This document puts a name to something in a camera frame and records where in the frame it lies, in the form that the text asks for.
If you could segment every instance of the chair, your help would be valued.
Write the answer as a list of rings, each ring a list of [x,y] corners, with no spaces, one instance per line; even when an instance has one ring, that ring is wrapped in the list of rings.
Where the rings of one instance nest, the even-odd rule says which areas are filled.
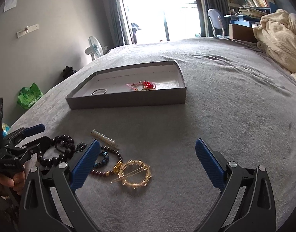
[[[230,39],[229,36],[225,35],[225,29],[227,28],[228,25],[225,22],[225,19],[222,16],[221,12],[217,9],[209,9],[207,13],[214,32],[214,37]],[[216,29],[222,30],[222,36],[216,35]]]

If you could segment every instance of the bed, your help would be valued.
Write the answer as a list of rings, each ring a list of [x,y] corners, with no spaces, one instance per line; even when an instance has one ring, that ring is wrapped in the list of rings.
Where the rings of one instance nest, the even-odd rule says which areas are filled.
[[[70,110],[65,100],[95,71],[166,60],[182,69],[185,104]],[[267,168],[277,228],[296,207],[296,82],[253,43],[199,37],[118,47],[52,88],[11,131],[39,123],[46,126],[39,137],[66,134],[76,143],[90,142],[96,129],[117,141],[124,161],[150,165],[153,177],[144,188],[88,176],[76,191],[102,231],[193,231],[219,193],[195,155],[199,137],[240,166]],[[52,148],[45,157],[54,154]],[[26,171],[35,163],[36,156]]]

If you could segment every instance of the metal screw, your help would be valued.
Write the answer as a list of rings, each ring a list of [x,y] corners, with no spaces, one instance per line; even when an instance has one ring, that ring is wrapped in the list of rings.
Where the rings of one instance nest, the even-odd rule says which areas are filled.
[[[260,165],[260,166],[259,166],[259,169],[260,169],[262,172],[264,172],[264,171],[265,171],[265,167],[264,167],[264,166],[262,166],[262,165]]]
[[[59,164],[59,168],[66,168],[67,167],[67,163],[66,162],[61,162]]]
[[[30,171],[31,171],[32,173],[36,172],[36,171],[37,171],[37,167],[32,167]]]
[[[236,163],[235,161],[230,161],[230,162],[228,163],[228,165],[229,165],[230,167],[237,167],[237,163]]]

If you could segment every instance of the green plastic bag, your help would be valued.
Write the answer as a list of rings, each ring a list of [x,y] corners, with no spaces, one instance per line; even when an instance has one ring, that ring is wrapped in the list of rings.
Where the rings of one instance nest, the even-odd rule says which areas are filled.
[[[24,110],[28,110],[42,96],[43,93],[41,92],[37,84],[33,83],[30,88],[22,87],[18,95],[17,104],[20,105]]]

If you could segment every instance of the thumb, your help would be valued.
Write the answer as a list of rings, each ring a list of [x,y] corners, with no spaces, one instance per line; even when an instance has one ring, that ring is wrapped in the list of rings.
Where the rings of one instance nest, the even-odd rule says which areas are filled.
[[[6,187],[13,187],[15,185],[14,180],[0,173],[0,184]]]

